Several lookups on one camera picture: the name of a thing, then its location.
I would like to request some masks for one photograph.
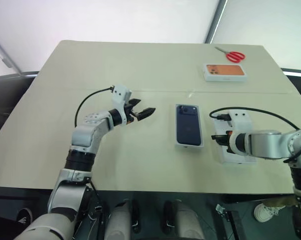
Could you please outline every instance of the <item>sneaker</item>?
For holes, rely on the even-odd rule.
[[[254,209],[254,217],[260,223],[265,223],[272,219],[273,216],[278,216],[279,211],[285,208],[282,207],[268,207],[265,206],[263,203],[258,204]]]
[[[33,222],[33,214],[31,210],[28,208],[19,210],[16,217],[16,222],[21,223],[25,226],[29,226]]]

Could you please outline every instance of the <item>red scissors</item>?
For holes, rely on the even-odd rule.
[[[238,63],[240,63],[242,60],[245,59],[245,55],[242,54],[241,52],[238,52],[238,51],[225,51],[225,50],[223,50],[223,49],[221,49],[221,48],[219,48],[219,47],[217,47],[217,46],[216,46],[215,48],[216,48],[217,50],[219,50],[219,51],[225,53],[225,54],[226,54],[226,58],[227,58],[228,60],[230,60],[231,62],[233,62],[233,63],[238,64]]]

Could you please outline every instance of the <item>phone box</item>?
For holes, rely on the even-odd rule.
[[[177,138],[177,131],[178,131],[178,126],[177,126],[177,117],[178,117],[178,112],[179,106],[185,106],[185,107],[193,107],[196,108],[197,112],[197,118],[198,118],[198,125],[199,125],[199,135],[200,135],[200,145],[191,145],[191,144],[183,144],[178,142]],[[202,127],[201,127],[201,117],[200,117],[200,108],[197,105],[188,105],[188,104],[176,104],[175,105],[175,145],[176,146],[182,146],[182,147],[192,147],[192,148],[203,148],[204,147],[204,140],[202,136]]]
[[[240,64],[203,64],[207,82],[245,82],[247,75]]]

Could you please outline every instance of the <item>black cable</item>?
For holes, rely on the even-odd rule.
[[[104,236],[105,236],[105,228],[106,228],[106,213],[103,212],[102,214],[102,232],[101,232],[101,236],[102,236],[102,239],[104,239]]]
[[[284,160],[283,162],[287,164],[291,161],[295,161],[300,155],[301,155],[301,149],[294,156],[291,156],[290,158]]]
[[[95,186],[94,186],[92,180],[90,180],[90,185],[91,185],[93,191],[95,192],[95,195],[96,195],[96,198],[97,198],[98,203],[101,204],[102,201],[101,201],[100,195],[98,194],[98,192],[97,192],[97,190],[96,190],[96,188],[95,188]]]
[[[273,117],[279,118],[280,120],[283,120],[284,122],[286,122],[287,124],[289,124],[290,126],[292,126],[296,130],[300,129],[298,126],[296,126],[291,121],[287,120],[285,117],[280,116],[276,113],[261,110],[261,109],[258,109],[258,108],[250,108],[250,107],[242,107],[242,106],[228,106],[228,107],[222,107],[222,108],[216,109],[214,111],[211,111],[209,113],[209,116],[213,119],[217,119],[217,116],[213,116],[212,114],[217,113],[217,112],[222,111],[222,110],[231,110],[231,109],[240,109],[240,110],[247,110],[247,111],[254,111],[254,112],[259,112],[259,113],[263,113],[263,114],[268,114],[268,115],[271,115]]]
[[[76,231],[74,232],[74,234],[73,234],[73,236],[72,236],[72,239],[73,239],[73,240],[76,239],[76,235],[77,235],[77,233],[79,232],[79,230],[80,230],[82,224],[83,224],[83,221],[80,221],[79,226],[77,227]]]
[[[104,222],[103,220],[104,220],[104,213],[102,212],[102,213],[99,215],[99,219],[98,219],[98,226],[97,226],[96,240],[99,240],[99,235],[100,235],[100,230],[101,230],[102,222],[103,222],[103,224],[105,224],[105,222]]]
[[[90,95],[88,95],[87,97],[85,97],[83,101],[81,101],[81,103],[80,103],[80,105],[78,106],[77,111],[76,111],[76,113],[75,113],[75,119],[74,119],[74,125],[75,125],[75,128],[77,127],[77,116],[78,116],[78,114],[79,114],[79,111],[80,111],[82,105],[85,103],[85,101],[86,101],[87,99],[89,99],[91,96],[95,95],[95,94],[98,94],[98,93],[101,93],[101,92],[105,92],[105,91],[108,91],[108,90],[113,90],[113,87],[111,86],[111,87],[109,87],[109,88],[105,88],[105,89],[102,89],[102,90],[95,91],[95,92],[91,93]]]
[[[91,238],[91,233],[92,233],[92,231],[93,231],[93,229],[94,229],[94,226],[95,226],[95,224],[96,224],[96,221],[97,221],[97,219],[95,219],[95,221],[93,221],[92,224],[91,224],[91,226],[90,226],[90,229],[89,229],[89,232],[88,232],[88,236],[87,236],[87,240],[90,240],[90,238]]]

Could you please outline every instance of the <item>scissors handle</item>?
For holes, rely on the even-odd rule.
[[[226,54],[226,58],[233,63],[239,63],[245,59],[245,55],[238,51],[231,51]]]

